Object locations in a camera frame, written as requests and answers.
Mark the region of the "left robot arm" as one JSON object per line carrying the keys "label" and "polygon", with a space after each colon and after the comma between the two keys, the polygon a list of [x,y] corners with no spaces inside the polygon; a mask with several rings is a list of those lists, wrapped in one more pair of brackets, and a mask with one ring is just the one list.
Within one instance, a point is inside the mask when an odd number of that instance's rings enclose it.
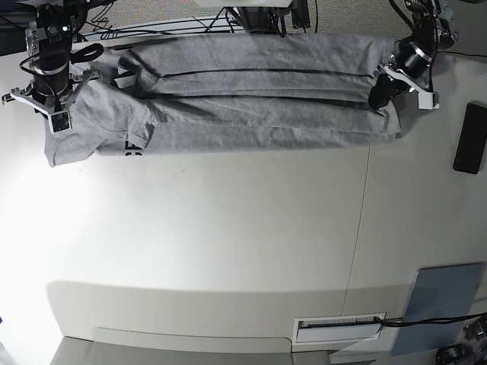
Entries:
{"label": "left robot arm", "polygon": [[223,28],[155,30],[110,28],[109,39],[133,37],[137,47],[121,59],[137,77],[138,93],[165,100],[289,100],[380,110],[416,92],[423,109],[438,95],[419,84],[431,77],[438,54],[455,42],[438,1],[407,1],[399,15],[410,35],[400,41],[358,34],[289,33],[286,8],[223,7]]}

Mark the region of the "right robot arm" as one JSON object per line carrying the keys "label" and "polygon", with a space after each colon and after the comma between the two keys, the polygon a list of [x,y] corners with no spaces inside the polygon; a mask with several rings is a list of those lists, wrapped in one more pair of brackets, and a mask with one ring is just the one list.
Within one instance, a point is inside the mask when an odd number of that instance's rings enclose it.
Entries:
{"label": "right robot arm", "polygon": [[[21,64],[33,76],[21,98],[38,110],[52,105],[55,113],[68,110],[68,98],[89,85],[95,96],[101,89],[95,73],[80,78],[68,73],[71,65],[99,58],[99,43],[72,50],[96,1],[43,1],[25,30],[29,58]],[[282,20],[286,8],[256,8],[249,21],[246,8],[227,13],[245,34],[176,38],[160,32],[152,46],[139,47],[121,59],[128,75],[136,76],[129,99],[144,103],[165,117],[187,119],[249,119],[340,116],[364,113],[382,116],[392,101],[408,90],[404,81],[375,74],[379,51],[372,40],[365,49],[360,40],[350,46],[345,38],[328,40],[308,33],[288,35]]]}

